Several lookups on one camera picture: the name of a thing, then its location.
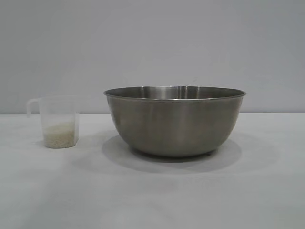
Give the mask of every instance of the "gray wall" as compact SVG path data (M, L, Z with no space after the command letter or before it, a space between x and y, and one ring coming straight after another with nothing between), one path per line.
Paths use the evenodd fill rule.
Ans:
M0 113L134 85L248 92L244 112L305 112L304 0L2 0Z

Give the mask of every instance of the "white table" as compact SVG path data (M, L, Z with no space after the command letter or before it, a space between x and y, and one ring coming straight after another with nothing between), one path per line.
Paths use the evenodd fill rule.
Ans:
M305 114L240 114L211 156L132 153L109 114L48 149L39 117L0 116L1 229L304 229Z

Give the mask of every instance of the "plastic measuring cup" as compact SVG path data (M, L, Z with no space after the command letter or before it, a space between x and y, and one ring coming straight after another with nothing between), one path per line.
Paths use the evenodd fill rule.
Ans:
M38 102L44 145L48 148L75 146L79 137L79 111L76 96L51 96L27 102L27 116L31 104Z

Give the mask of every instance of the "mixing bowl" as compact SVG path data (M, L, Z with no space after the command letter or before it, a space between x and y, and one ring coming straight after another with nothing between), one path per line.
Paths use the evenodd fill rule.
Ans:
M126 87L105 91L115 127L132 148L157 156L215 150L230 135L245 92L216 87Z

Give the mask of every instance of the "rice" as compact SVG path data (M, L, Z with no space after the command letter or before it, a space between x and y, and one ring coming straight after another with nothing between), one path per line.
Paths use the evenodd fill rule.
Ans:
M75 123L62 123L49 126L43 131L44 145L48 148L68 148L75 146Z

